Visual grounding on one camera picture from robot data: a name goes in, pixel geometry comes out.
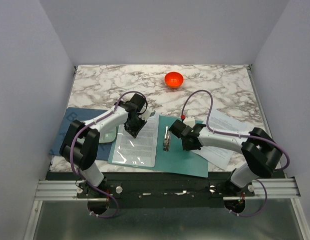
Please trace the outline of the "single printed paper sheet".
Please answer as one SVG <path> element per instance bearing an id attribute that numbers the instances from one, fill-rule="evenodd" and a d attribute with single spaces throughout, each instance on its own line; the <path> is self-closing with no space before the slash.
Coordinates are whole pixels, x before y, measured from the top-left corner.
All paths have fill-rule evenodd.
<path id="1" fill-rule="evenodd" d="M 151 116 L 136 138 L 118 127 L 116 141 L 112 145 L 108 163 L 127 165 L 131 167 L 152 168 L 155 166 L 155 157 L 158 139 L 159 114 Z"/>

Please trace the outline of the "teal file folder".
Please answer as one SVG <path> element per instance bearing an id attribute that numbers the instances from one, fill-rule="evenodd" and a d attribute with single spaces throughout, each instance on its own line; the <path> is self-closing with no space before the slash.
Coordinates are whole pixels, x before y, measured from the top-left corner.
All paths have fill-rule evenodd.
<path id="1" fill-rule="evenodd" d="M 202 178 L 208 177 L 208 161 L 191 151 L 184 151 L 182 149 L 181 140 L 174 135 L 172 135 L 170 139 L 169 151 L 163 150 L 166 127 L 171 126 L 175 120 L 177 120 L 175 117 L 159 115 L 158 139 L 154 167 L 134 167 L 120 164 L 112 165 Z"/>

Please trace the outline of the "printed white paper sheets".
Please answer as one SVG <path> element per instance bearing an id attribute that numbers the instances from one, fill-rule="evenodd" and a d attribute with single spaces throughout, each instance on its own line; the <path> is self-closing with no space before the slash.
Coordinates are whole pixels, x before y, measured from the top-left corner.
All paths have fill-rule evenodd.
<path id="1" fill-rule="evenodd" d="M 198 139 L 203 146 L 193 152 L 226 170 L 233 153 L 241 153 L 244 138 L 238 136 L 248 133 L 248 125 L 214 109 L 209 117 L 209 126 L 213 131 L 207 127 L 200 131 Z"/>

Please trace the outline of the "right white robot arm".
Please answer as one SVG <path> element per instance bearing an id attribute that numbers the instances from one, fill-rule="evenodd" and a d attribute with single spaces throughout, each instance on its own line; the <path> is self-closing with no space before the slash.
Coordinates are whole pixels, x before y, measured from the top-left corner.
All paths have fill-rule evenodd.
<path id="1" fill-rule="evenodd" d="M 216 147 L 243 154 L 246 163 L 233 170 L 225 183 L 225 191 L 231 196 L 238 195 L 247 184 L 257 178 L 272 177 L 282 157 L 277 144 L 258 127 L 247 134 L 232 132 L 222 134 L 217 130 L 209 130 L 202 123 L 196 123 L 191 127 L 176 120 L 169 131 L 181 139 L 184 151 Z"/>

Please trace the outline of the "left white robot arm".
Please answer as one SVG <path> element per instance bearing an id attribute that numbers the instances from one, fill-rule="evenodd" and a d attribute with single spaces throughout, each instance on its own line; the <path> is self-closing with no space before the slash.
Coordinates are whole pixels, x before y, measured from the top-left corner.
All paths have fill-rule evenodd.
<path id="1" fill-rule="evenodd" d="M 100 136 L 123 125 L 124 130 L 136 138 L 150 116 L 148 102 L 142 93 L 124 93 L 127 94 L 133 96 L 126 101 L 120 96 L 113 107 L 91 120 L 72 121 L 59 150 L 60 155 L 70 163 L 73 173 L 89 184 L 88 191 L 96 198 L 106 190 L 103 183 L 105 177 L 95 163 Z"/>

